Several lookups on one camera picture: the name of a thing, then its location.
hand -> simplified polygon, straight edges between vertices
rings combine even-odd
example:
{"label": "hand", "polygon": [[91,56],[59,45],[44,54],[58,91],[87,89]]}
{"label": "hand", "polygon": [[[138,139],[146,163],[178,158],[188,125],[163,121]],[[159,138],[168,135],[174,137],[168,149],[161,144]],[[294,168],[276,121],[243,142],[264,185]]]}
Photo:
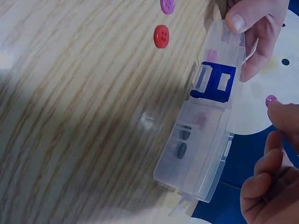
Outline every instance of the hand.
{"label": "hand", "polygon": [[249,224],[299,223],[299,170],[283,149],[284,136],[299,153],[299,106],[272,101],[268,116],[279,131],[268,135],[264,157],[241,189],[241,211]]}
{"label": "hand", "polygon": [[241,81],[247,82],[270,60],[275,42],[284,23],[289,0],[227,0],[225,17],[228,28],[245,32],[246,70]]}

purple button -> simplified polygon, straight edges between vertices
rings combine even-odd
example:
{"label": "purple button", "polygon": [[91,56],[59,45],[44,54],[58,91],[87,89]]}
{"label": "purple button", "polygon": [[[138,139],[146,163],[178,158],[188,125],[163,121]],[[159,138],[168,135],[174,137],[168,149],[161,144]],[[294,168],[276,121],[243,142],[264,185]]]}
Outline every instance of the purple button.
{"label": "purple button", "polygon": [[273,100],[277,100],[276,96],[273,96],[273,95],[269,95],[267,96],[266,98],[266,106],[268,107],[269,103]]}
{"label": "purple button", "polygon": [[160,0],[160,3],[161,9],[165,14],[169,15],[173,13],[175,7],[174,0]]}

pink button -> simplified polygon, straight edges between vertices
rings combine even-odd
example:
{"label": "pink button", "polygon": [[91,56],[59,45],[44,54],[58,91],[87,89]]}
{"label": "pink button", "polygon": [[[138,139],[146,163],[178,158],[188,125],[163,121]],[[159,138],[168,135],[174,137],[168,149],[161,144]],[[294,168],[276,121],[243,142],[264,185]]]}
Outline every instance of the pink button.
{"label": "pink button", "polygon": [[174,0],[160,0],[160,4],[161,9],[165,14],[169,15],[173,13],[175,7]]}
{"label": "pink button", "polygon": [[276,96],[273,96],[273,95],[269,95],[267,96],[266,98],[266,106],[268,107],[269,103],[273,100],[277,100]]}
{"label": "pink button", "polygon": [[210,62],[218,61],[218,51],[213,50],[213,49],[209,49],[209,51],[207,53],[207,59]]}

finger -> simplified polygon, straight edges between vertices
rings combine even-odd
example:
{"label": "finger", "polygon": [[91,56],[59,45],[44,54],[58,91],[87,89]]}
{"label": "finger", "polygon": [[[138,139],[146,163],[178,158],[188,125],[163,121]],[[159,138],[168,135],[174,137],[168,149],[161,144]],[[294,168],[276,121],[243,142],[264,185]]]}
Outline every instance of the finger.
{"label": "finger", "polygon": [[278,178],[286,186],[288,186],[299,179],[299,170],[295,167],[286,167],[282,172],[278,174]]}
{"label": "finger", "polygon": [[286,210],[293,203],[299,199],[299,180],[297,179],[291,185],[287,186],[280,194],[278,194],[273,200],[264,207],[263,211],[256,217],[256,223],[265,223],[269,217]]}
{"label": "finger", "polygon": [[273,3],[270,0],[243,0],[235,4],[227,13],[225,22],[227,27],[242,33],[252,27],[257,21],[269,14]]}
{"label": "finger", "polygon": [[268,104],[268,117],[278,130],[299,134],[299,106],[273,100]]}
{"label": "finger", "polygon": [[293,150],[299,154],[299,134],[293,134],[290,132],[283,132],[285,139],[290,143]]}
{"label": "finger", "polygon": [[268,134],[263,154],[267,155],[271,150],[275,148],[278,148],[281,151],[283,150],[283,139],[279,131],[272,131]]}
{"label": "finger", "polygon": [[250,28],[245,32],[245,50],[246,58],[252,56],[256,49],[258,37],[254,35],[253,29]]}
{"label": "finger", "polygon": [[268,173],[271,176],[274,176],[281,167],[282,158],[283,155],[281,149],[271,150],[266,156],[257,161],[254,166],[254,175]]}
{"label": "finger", "polygon": [[261,38],[257,42],[256,51],[246,61],[246,73],[244,74],[243,82],[247,82],[255,76],[270,60],[274,50],[277,37]]}
{"label": "finger", "polygon": [[271,177],[267,173],[247,179],[241,189],[240,204],[243,217],[252,223],[260,211],[266,206],[263,195],[271,185]]}

black dot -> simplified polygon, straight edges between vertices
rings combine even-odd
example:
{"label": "black dot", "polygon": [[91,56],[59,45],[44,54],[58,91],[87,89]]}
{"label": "black dot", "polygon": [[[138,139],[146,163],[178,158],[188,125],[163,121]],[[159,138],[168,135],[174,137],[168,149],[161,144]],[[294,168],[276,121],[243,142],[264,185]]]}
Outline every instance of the black dot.
{"label": "black dot", "polygon": [[290,64],[290,61],[289,61],[288,59],[284,58],[284,59],[282,59],[281,63],[282,63],[283,65],[289,65],[289,64]]}

